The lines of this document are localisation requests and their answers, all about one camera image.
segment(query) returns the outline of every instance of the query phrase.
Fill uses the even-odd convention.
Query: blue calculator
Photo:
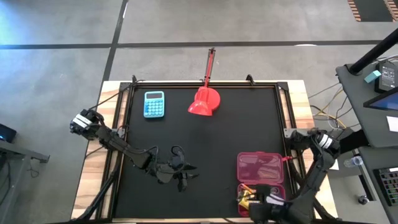
[[[164,92],[149,91],[145,93],[144,117],[161,118],[164,116]]]

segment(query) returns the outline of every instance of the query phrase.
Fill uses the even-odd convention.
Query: white bottle
[[[346,159],[344,161],[344,166],[351,168],[351,167],[356,167],[356,166],[360,166],[363,164],[363,160],[361,156],[354,156],[351,159]]]

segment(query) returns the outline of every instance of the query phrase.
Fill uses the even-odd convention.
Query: red dustpan
[[[205,86],[200,87],[195,94],[195,101],[188,108],[189,113],[199,114],[203,116],[211,116],[213,115],[213,111],[217,109],[217,107],[220,105],[220,94],[218,94],[215,89],[207,87],[211,71],[213,69],[215,52],[216,51],[214,48],[209,50]]]

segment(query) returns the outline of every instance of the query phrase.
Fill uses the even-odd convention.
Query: monitor
[[[363,103],[363,106],[379,110],[398,111],[398,87]]]

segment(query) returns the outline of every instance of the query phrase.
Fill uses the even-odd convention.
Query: pink plastic container
[[[282,156],[278,153],[241,152],[238,154],[238,180],[253,188],[257,184],[273,186],[276,195],[285,199],[285,189],[280,184],[284,181]],[[238,185],[238,193],[243,189]],[[243,217],[249,216],[249,211],[238,205],[238,212]]]

